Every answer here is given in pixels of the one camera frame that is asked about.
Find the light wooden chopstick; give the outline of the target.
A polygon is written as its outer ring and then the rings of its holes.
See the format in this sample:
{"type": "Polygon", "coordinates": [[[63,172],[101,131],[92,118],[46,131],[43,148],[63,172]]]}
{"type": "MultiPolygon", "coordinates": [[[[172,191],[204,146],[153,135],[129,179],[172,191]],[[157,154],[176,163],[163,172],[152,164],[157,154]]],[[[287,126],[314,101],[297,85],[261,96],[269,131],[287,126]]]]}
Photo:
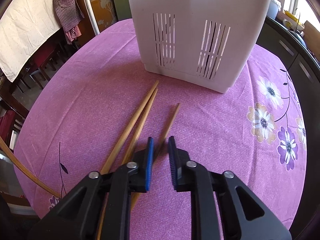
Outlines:
{"type": "Polygon", "coordinates": [[[146,119],[147,119],[147,117],[149,115],[150,109],[151,109],[151,107],[153,105],[153,102],[155,100],[157,92],[158,92],[158,89],[156,88],[154,90],[151,98],[149,99],[148,103],[146,104],[146,107],[145,107],[145,109],[143,111],[142,117],[141,117],[141,119],[139,121],[139,124],[138,124],[138,126],[136,128],[136,131],[133,134],[133,137],[132,137],[132,139],[130,141],[130,144],[129,144],[128,148],[127,148],[127,151],[125,153],[125,157],[124,157],[124,159],[123,159],[123,161],[121,163],[122,165],[123,164],[127,164],[128,162],[130,162],[132,160],[133,153],[134,153],[134,150],[136,148],[137,141],[138,141],[138,139],[140,137],[140,134],[142,132],[142,129],[144,127],[146,119]]]}
{"type": "Polygon", "coordinates": [[[148,103],[149,99],[151,98],[154,90],[157,88],[159,81],[157,80],[153,86],[151,87],[151,89],[148,91],[146,97],[143,99],[142,103],[140,104],[140,106],[137,108],[136,112],[134,113],[133,117],[131,118],[129,124],[126,126],[126,128],[124,129],[123,133],[121,134],[119,140],[117,141],[116,145],[114,146],[111,154],[109,155],[109,157],[107,158],[105,164],[103,165],[103,168],[101,169],[100,173],[101,174],[107,174],[116,157],[118,156],[122,146],[124,145],[124,142],[126,141],[127,137],[129,136],[130,132],[132,131],[132,129],[134,128],[138,118],[140,117],[142,111],[145,109],[146,104],[148,103]]]}

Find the pink floral tablecloth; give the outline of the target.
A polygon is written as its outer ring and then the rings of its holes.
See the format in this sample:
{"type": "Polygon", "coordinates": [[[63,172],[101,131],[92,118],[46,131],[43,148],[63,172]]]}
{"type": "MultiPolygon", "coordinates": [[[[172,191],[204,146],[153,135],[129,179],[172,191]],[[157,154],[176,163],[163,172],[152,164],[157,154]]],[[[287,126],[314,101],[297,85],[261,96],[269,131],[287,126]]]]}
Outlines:
{"type": "Polygon", "coordinates": [[[306,173],[304,120],[293,82],[276,55],[254,46],[224,94],[147,72],[131,20],[83,46],[33,104],[15,147],[47,192],[16,175],[31,207],[44,217],[91,171],[100,171],[148,91],[156,98],[137,142],[170,135],[191,160],[215,173],[232,171],[274,213],[290,239],[306,173]]]}

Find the wooden chopstick right group inner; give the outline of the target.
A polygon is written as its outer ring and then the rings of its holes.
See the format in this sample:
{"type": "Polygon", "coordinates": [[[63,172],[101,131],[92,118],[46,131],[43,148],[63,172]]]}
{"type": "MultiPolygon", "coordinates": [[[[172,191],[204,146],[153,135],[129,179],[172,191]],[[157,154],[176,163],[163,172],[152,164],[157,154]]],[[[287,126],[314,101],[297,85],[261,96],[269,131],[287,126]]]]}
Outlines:
{"type": "Polygon", "coordinates": [[[157,159],[157,157],[159,156],[159,154],[161,153],[161,150],[165,144],[165,141],[168,137],[168,134],[171,130],[171,127],[176,119],[176,116],[178,114],[178,111],[180,110],[180,106],[181,104],[178,103],[176,106],[175,106],[175,109],[174,109],[174,112],[173,114],[170,116],[169,118],[169,121],[167,122],[167,124],[165,125],[164,127],[164,131],[161,133],[161,136],[160,136],[160,139],[159,139],[159,143],[156,147],[156,150],[155,150],[155,153],[153,155],[153,161],[155,161],[157,159]]]}

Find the dark wooden chair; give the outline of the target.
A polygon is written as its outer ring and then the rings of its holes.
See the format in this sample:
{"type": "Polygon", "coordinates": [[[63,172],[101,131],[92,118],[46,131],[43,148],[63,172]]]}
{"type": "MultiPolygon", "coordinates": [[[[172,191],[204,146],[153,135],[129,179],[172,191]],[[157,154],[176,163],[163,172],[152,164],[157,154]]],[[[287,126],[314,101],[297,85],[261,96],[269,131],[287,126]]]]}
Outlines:
{"type": "Polygon", "coordinates": [[[45,42],[40,48],[33,53],[30,59],[27,60],[26,64],[23,66],[22,74],[18,75],[18,80],[21,81],[28,89],[31,87],[26,83],[24,78],[29,76],[39,87],[43,89],[43,85],[36,78],[35,74],[40,74],[40,76],[45,81],[50,81],[51,78],[45,72],[47,65],[50,65],[53,71],[56,71],[56,57],[58,57],[63,63],[65,63],[65,58],[63,57],[63,49],[58,42],[45,42]]]}

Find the white plastic utensil holder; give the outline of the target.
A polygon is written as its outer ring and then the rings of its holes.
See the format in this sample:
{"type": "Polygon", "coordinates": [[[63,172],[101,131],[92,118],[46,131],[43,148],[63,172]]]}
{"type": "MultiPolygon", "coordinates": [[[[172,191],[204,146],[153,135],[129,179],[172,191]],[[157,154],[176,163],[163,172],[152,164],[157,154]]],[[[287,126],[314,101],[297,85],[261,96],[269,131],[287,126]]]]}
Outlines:
{"type": "Polygon", "coordinates": [[[225,93],[262,29],[270,0],[129,0],[148,72],[225,93]]]}

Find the white hanging cloth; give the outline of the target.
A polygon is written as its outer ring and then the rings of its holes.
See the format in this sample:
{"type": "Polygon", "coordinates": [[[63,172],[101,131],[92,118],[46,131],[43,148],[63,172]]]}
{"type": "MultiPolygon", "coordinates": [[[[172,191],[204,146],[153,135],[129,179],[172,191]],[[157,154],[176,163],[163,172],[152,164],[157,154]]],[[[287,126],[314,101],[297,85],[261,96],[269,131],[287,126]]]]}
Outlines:
{"type": "Polygon", "coordinates": [[[53,0],[13,0],[9,4],[1,17],[1,71],[10,82],[60,28],[53,0]]]}

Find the checkered hanging apron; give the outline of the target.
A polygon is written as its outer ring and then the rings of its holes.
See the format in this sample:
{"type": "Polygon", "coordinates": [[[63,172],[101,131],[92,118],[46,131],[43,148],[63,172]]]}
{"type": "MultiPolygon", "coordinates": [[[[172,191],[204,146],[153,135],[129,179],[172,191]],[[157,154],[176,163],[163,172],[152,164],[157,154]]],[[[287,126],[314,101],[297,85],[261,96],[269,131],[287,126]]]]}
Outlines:
{"type": "Polygon", "coordinates": [[[78,24],[84,19],[84,15],[76,0],[53,0],[53,8],[65,33],[68,44],[72,44],[81,31],[78,24]]]}

